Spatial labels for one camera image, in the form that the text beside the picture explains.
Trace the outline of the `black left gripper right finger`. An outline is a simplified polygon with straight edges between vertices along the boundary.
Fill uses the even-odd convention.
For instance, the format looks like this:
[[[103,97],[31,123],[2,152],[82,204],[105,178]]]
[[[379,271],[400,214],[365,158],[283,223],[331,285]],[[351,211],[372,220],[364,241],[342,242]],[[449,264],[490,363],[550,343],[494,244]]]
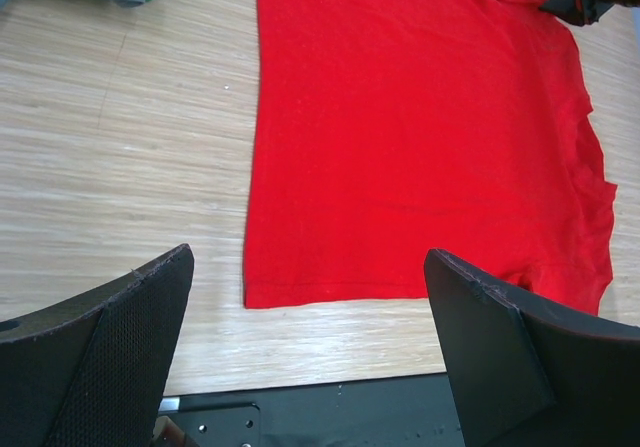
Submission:
[[[468,446],[636,446],[639,329],[501,281],[441,250],[424,264]]]

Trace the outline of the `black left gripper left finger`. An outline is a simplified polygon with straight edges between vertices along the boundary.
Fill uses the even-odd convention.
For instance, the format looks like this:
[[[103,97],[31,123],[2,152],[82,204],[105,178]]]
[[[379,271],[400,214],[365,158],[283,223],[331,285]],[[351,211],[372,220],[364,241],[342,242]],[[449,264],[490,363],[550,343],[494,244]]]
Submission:
[[[1,323],[4,446],[147,446],[194,272],[189,245]]]

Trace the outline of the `red t-shirt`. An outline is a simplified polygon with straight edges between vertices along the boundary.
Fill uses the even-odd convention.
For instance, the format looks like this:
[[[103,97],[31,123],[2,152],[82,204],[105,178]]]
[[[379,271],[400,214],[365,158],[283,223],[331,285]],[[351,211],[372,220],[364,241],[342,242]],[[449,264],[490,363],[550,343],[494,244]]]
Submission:
[[[423,298],[445,249],[596,313],[616,188],[544,0],[257,0],[249,309]]]

